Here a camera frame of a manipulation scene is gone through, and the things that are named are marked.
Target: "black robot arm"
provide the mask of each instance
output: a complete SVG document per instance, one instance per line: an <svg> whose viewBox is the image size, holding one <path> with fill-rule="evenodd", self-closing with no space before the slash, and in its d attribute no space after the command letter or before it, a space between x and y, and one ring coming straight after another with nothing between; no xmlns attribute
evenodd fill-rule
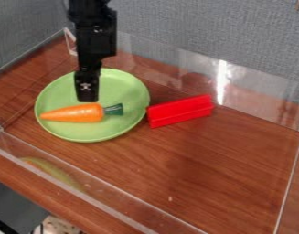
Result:
<svg viewBox="0 0 299 234"><path fill-rule="evenodd" d="M82 102L99 99L102 60L116 55L118 15L110 0L68 0L68 18L76 26L79 70L75 89Z"/></svg>

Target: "transparent container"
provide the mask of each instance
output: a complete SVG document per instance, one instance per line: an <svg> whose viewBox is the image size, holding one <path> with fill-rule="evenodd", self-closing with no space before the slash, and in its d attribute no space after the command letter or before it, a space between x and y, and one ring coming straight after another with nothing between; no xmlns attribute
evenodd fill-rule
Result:
<svg viewBox="0 0 299 234"><path fill-rule="evenodd" d="M78 67L70 45L55 38L0 72L0 181L90 233L299 233L299 84L120 33L104 66L144 82L150 104L210 94L215 111L154 130L144 117L116 139L71 143L33 111Z"/></svg>

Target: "red block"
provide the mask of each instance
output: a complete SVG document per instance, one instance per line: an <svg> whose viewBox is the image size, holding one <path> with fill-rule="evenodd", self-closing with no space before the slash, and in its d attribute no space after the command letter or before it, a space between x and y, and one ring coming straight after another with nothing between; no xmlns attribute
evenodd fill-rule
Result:
<svg viewBox="0 0 299 234"><path fill-rule="evenodd" d="M150 127L156 128L167 124L188 121L208 116L214 109L210 95L199 95L178 101L170 101L147 108Z"/></svg>

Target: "wooden surface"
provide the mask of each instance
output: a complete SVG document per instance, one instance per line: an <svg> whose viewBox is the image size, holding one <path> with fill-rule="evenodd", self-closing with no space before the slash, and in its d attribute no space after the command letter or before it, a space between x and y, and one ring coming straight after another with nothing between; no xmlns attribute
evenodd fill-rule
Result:
<svg viewBox="0 0 299 234"><path fill-rule="evenodd" d="M187 74L183 89L178 91L148 81L154 75L178 79L176 68L123 53L120 58L122 62L108 59L107 66L128 70L144 79L152 103L203 92L215 94L210 86L203 86L207 83L203 76ZM218 106L208 118L155 130L150 129L144 119L131 132L111 141L70 143L40 128L33 103L45 85L75 66L76 61L67 55L64 42L58 40L0 74L0 122L7 132L206 232L271 233L299 133ZM249 107L257 98L263 97L270 103L271 100L278 101L253 92L246 95L241 102L247 102ZM298 124L295 112L290 115L283 110L273 112L273 115L279 117L282 113L289 120L287 125ZM90 233L134 233L90 204L82 203L74 195L43 182L1 157L0 181Z"/></svg>

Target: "orange carrot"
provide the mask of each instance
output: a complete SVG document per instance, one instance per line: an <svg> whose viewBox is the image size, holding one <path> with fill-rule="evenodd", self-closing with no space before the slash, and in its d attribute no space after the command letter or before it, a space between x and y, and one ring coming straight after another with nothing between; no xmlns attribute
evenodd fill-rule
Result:
<svg viewBox="0 0 299 234"><path fill-rule="evenodd" d="M99 122L106 114L123 115L123 105L103 108L99 103L80 104L44 112L40 119L59 122Z"/></svg>

